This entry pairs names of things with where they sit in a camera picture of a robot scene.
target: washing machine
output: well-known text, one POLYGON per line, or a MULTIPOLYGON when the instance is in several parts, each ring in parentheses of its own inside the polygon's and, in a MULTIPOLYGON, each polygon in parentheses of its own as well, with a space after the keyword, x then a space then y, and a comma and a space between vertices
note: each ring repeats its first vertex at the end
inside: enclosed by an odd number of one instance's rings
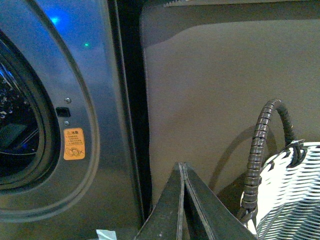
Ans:
POLYGON ((0 239, 131 239, 144 203, 116 4, 0 9, 0 239))

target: orange warning sticker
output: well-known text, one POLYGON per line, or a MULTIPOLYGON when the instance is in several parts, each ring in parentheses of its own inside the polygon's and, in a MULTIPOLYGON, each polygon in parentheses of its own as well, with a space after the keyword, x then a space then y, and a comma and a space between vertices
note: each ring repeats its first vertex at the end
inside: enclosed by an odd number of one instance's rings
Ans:
POLYGON ((82 128, 67 128, 64 134, 64 155, 65 160, 80 160, 86 156, 85 136, 82 128))

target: white paper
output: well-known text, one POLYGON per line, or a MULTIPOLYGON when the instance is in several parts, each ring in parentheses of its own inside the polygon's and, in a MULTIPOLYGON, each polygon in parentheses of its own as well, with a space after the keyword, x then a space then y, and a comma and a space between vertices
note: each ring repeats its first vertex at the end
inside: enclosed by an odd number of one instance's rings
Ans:
POLYGON ((97 229, 96 234, 98 234, 99 240, 117 240, 115 231, 97 229))

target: wrapped handle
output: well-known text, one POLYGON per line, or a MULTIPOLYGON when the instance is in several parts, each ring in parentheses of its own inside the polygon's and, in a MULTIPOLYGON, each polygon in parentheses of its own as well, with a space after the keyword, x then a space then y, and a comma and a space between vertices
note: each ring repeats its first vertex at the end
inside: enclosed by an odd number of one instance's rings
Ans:
POLYGON ((253 213, 257 212, 258 187, 260 184, 260 172, 264 158, 263 154, 268 137, 269 125, 275 110, 277 110, 281 117, 285 146, 287 147, 292 143, 292 141, 297 140, 293 131, 293 124, 291 122, 290 115, 284 103, 279 99, 268 101, 260 113, 252 137, 247 173, 244 181, 243 198, 241 201, 242 211, 240 211, 238 215, 238 218, 241 219, 242 222, 246 222, 248 217, 254 217, 253 213))

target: laundry basket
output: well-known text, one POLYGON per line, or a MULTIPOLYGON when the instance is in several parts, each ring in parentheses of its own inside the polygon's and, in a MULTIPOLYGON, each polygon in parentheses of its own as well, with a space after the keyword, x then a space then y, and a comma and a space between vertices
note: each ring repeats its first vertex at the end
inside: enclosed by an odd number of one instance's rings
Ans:
POLYGON ((258 118, 237 217, 258 240, 320 239, 320 142, 297 140, 279 99, 268 101, 258 118), (264 161, 275 110, 285 148, 264 161))

